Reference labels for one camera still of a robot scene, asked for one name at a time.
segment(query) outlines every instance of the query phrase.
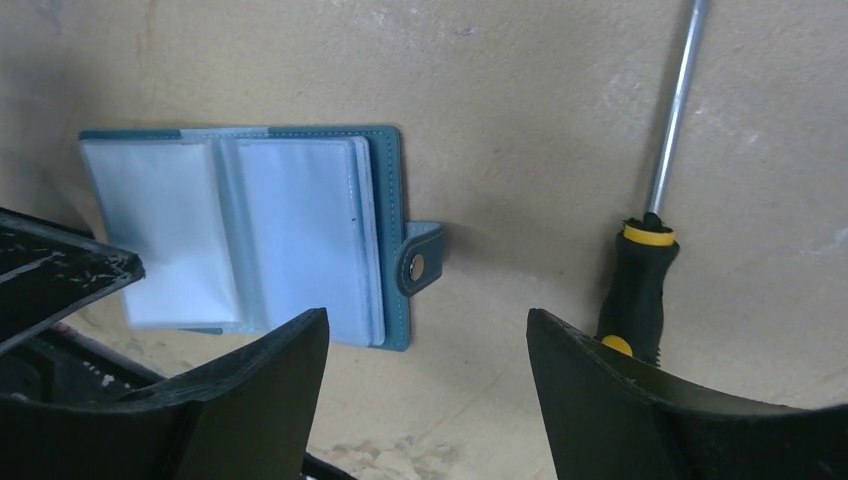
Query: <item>concrete floor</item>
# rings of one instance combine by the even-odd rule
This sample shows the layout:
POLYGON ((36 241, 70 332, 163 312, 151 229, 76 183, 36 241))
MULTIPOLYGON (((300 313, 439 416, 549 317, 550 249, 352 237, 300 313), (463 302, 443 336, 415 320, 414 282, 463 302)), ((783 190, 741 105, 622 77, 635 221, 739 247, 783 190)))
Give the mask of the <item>concrete floor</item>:
MULTIPOLYGON (((331 347, 310 449, 375 479, 553 479, 527 309, 587 330, 638 213, 683 2, 6 0, 0 205, 100 221, 86 127, 390 122, 444 277, 405 354, 331 347)), ((663 366, 771 402, 848 401, 848 3, 715 0, 665 213, 663 366)), ((248 338, 68 319, 175 374, 248 338)))

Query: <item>card holder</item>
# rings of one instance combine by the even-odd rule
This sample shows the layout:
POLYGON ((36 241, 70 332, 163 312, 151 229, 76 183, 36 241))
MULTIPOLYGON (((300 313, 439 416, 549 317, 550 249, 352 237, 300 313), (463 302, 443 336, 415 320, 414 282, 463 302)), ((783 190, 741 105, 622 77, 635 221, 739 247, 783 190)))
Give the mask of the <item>card holder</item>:
POLYGON ((108 130, 80 141, 110 243, 148 271, 124 292, 130 326, 261 333, 326 307, 336 342, 408 347, 407 297, 441 275, 445 242, 439 224, 403 221, 396 128, 108 130))

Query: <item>yellow and black screwdriver handle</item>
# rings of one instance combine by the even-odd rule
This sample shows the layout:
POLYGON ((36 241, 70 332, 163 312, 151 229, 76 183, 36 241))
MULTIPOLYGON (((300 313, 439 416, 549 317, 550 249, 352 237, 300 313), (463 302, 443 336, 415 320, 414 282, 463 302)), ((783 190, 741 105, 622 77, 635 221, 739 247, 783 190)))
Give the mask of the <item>yellow and black screwdriver handle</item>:
POLYGON ((616 266, 601 306, 597 340, 659 366, 663 281, 680 251, 674 231, 653 213, 631 218, 615 238, 616 266))

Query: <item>blue wallet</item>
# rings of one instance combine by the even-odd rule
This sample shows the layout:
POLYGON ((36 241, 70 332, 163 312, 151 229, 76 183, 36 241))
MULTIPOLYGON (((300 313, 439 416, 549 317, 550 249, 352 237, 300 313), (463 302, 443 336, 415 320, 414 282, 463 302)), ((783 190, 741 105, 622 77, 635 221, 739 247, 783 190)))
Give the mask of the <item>blue wallet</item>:
POLYGON ((337 343, 409 346, 407 297, 441 276, 445 238, 404 222, 396 128, 79 138, 108 241, 147 271, 122 293, 130 327, 264 333, 324 307, 337 343))

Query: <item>metal shaft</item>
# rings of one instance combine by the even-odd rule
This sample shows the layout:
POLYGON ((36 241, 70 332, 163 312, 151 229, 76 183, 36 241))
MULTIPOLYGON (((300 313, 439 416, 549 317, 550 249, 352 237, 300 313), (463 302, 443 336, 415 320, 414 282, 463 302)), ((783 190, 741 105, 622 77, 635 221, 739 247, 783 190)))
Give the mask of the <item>metal shaft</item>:
POLYGON ((683 120, 683 110, 686 106, 686 96, 689 94, 689 84, 692 82, 692 71, 695 69, 695 54, 701 42, 701 31, 704 19, 707 17, 708 0, 692 1, 692 16, 689 18, 689 30, 686 33, 686 44, 683 46, 683 58, 680 60, 680 71, 677 83, 674 85, 674 99, 668 113, 668 123, 665 127, 663 142, 654 166, 654 177, 651 181, 651 195, 645 207, 650 213, 660 214, 665 189, 668 185, 669 168, 677 146, 680 124, 683 120))

